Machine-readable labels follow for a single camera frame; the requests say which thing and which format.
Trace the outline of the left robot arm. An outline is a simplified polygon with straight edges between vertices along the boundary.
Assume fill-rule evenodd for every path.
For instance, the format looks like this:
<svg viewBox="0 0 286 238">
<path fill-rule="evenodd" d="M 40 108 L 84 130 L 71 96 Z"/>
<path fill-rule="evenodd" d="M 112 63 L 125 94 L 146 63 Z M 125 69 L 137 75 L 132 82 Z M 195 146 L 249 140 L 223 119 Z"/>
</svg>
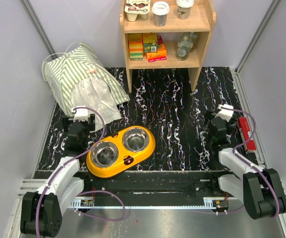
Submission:
<svg viewBox="0 0 286 238">
<path fill-rule="evenodd" d="M 88 136 L 95 130 L 95 115 L 76 113 L 63 117 L 67 134 L 64 155 L 50 177 L 35 191 L 22 198 L 20 231 L 23 234 L 54 238 L 62 225 L 62 217 L 77 194 L 86 196 L 92 185 L 74 175 L 80 169 L 79 160 L 85 156 Z"/>
</svg>

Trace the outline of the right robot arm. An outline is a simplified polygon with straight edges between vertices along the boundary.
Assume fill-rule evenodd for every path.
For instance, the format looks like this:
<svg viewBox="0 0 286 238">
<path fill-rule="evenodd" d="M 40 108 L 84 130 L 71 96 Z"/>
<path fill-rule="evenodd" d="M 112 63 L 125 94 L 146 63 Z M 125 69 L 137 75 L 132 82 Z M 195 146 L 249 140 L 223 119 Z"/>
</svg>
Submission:
<svg viewBox="0 0 286 238">
<path fill-rule="evenodd" d="M 286 195 L 278 172 L 265 169 L 231 148 L 227 134 L 234 124 L 229 105 L 220 105 L 219 112 L 206 111 L 208 125 L 206 150 L 210 160 L 219 162 L 231 171 L 210 183 L 210 192 L 221 196 L 225 192 L 240 200 L 247 214 L 254 220 L 276 217 L 286 213 Z"/>
</svg>

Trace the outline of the steel pet bowl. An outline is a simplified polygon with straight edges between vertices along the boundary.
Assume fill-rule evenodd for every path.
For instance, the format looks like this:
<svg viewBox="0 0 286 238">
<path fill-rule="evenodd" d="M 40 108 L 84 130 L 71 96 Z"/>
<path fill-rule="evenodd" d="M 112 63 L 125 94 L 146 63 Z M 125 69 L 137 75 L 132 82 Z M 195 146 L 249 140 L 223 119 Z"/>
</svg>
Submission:
<svg viewBox="0 0 286 238">
<path fill-rule="evenodd" d="M 118 148 L 109 141 L 98 143 L 91 151 L 91 161 L 99 168 L 108 168 L 118 159 Z"/>
<path fill-rule="evenodd" d="M 141 152 L 149 144 L 149 135 L 146 130 L 133 127 L 126 130 L 122 137 L 122 143 L 125 149 L 130 152 Z"/>
</svg>

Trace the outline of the green striped pet tent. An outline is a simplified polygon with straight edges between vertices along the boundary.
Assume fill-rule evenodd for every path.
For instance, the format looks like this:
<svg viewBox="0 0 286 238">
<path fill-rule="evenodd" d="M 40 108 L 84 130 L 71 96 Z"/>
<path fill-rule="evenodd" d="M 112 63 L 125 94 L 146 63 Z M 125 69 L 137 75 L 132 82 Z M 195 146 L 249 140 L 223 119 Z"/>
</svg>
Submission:
<svg viewBox="0 0 286 238">
<path fill-rule="evenodd" d="M 64 53 L 46 57 L 42 75 L 63 113 L 71 117 L 73 108 L 86 106 L 100 114 L 96 130 L 121 119 L 118 105 L 129 95 L 103 66 L 94 51 L 83 42 L 74 42 Z"/>
</svg>

